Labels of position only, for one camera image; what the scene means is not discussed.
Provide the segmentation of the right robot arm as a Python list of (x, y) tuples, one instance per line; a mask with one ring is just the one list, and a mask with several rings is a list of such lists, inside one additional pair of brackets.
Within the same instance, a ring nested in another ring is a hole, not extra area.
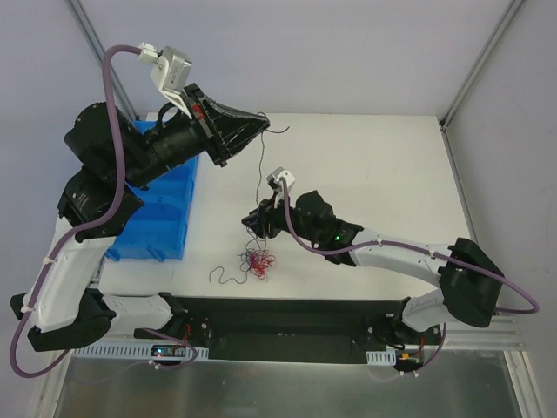
[(470, 239), (426, 245), (382, 235), (337, 217), (316, 191), (299, 196), (293, 207), (264, 199), (241, 222), (261, 239), (290, 233), (335, 265), (377, 267), (432, 285), (431, 292), (400, 302), (391, 327), (401, 343), (450, 320), (486, 328), (495, 314), (502, 272)]

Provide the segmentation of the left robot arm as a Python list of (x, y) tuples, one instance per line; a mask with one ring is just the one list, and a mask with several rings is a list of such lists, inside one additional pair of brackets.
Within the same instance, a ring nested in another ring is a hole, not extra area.
[(31, 324), (28, 339), (36, 352), (86, 347), (108, 333), (116, 313), (88, 282), (142, 207), (137, 190), (200, 154), (225, 166), (270, 126), (266, 116), (220, 104), (195, 84), (182, 96), (185, 109), (165, 104), (147, 131), (107, 99), (86, 107), (66, 133), (81, 168), (57, 204), (61, 236), (34, 288), (10, 299), (16, 317)]

